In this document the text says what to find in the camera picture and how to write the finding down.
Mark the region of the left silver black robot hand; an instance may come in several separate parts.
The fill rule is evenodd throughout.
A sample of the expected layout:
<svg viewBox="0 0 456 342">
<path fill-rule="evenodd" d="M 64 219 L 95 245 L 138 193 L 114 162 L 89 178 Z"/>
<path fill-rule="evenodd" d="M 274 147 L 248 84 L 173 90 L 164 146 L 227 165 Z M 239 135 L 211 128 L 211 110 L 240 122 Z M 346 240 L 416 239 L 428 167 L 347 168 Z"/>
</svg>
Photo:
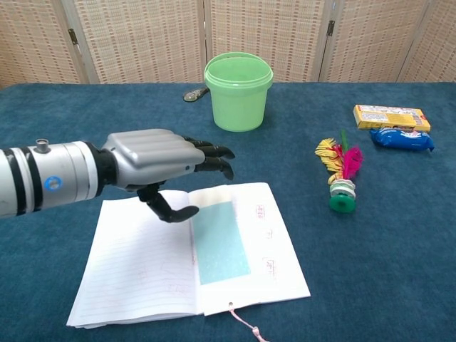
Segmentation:
<svg viewBox="0 0 456 342">
<path fill-rule="evenodd" d="M 165 129 L 109 134 L 101 149 L 90 149 L 98 171 L 98 189 L 113 185 L 136 192 L 157 217 L 167 223 L 184 222 L 199 212 L 193 205 L 174 210 L 159 192 L 166 181 L 192 172 L 220 171 L 228 180 L 235 158 L 225 146 L 178 135 Z"/>
</svg>

